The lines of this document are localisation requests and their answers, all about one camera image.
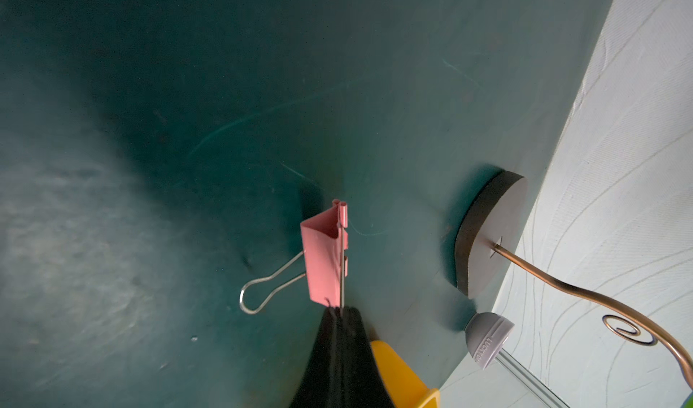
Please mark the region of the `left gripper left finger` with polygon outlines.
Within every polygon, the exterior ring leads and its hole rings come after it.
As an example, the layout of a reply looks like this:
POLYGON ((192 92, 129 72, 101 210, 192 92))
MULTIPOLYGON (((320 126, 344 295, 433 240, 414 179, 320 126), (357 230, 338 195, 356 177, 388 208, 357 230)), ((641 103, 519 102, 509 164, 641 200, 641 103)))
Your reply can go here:
POLYGON ((341 310, 326 308, 290 407, 341 406, 341 310))

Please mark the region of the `bronze wire cup stand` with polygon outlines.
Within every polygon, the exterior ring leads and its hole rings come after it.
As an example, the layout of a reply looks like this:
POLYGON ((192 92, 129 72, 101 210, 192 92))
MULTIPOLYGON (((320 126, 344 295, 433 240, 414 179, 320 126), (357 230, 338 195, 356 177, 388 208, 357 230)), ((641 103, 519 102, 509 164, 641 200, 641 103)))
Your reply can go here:
POLYGON ((501 171, 476 195, 460 224, 454 245, 458 290, 475 299, 505 269, 506 263, 513 263, 545 285, 610 310, 602 323, 621 339, 646 347, 661 343, 675 358, 684 380, 691 386, 691 355, 659 324, 616 299, 561 281, 503 245, 519 230, 527 191, 526 178, 501 171))

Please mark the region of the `yellow plastic storage box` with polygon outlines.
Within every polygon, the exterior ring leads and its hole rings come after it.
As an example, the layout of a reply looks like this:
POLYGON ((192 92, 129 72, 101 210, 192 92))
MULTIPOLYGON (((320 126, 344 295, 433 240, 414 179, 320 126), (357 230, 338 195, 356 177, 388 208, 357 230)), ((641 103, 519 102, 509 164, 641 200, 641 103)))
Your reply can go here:
POLYGON ((440 407, 440 390, 428 388, 407 363, 381 340, 370 342, 384 387, 397 408, 440 407))

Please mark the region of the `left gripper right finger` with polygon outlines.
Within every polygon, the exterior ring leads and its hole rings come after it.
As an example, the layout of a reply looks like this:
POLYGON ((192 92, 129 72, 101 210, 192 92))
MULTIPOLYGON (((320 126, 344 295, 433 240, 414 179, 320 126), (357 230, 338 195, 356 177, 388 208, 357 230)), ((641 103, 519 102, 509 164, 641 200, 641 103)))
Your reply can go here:
POLYGON ((342 407, 393 407, 378 371, 360 312, 341 311, 342 407))

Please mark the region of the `pink clip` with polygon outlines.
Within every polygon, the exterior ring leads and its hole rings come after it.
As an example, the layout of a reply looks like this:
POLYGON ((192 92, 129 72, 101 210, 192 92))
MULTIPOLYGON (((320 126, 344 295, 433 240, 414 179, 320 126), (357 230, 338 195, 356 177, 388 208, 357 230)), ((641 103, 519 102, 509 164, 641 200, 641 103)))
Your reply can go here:
POLYGON ((348 204, 333 200, 330 209, 303 220, 300 224, 301 251, 276 269, 272 274, 253 279, 241 288, 238 305, 247 315, 261 312, 272 298, 286 287, 306 279, 309 296, 314 303, 328 308, 341 309, 346 303, 345 285, 348 277, 348 204), (272 289, 256 307, 245 304, 248 289, 274 280, 299 260, 304 261, 305 271, 272 289))

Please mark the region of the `green plastic goblet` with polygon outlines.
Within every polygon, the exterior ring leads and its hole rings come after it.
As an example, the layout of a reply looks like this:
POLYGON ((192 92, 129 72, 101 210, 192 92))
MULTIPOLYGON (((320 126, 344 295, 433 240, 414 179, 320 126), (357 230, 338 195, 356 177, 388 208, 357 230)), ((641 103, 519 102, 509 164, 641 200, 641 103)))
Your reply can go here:
POLYGON ((682 404, 681 408, 693 408, 693 394, 690 394, 684 403, 682 404))

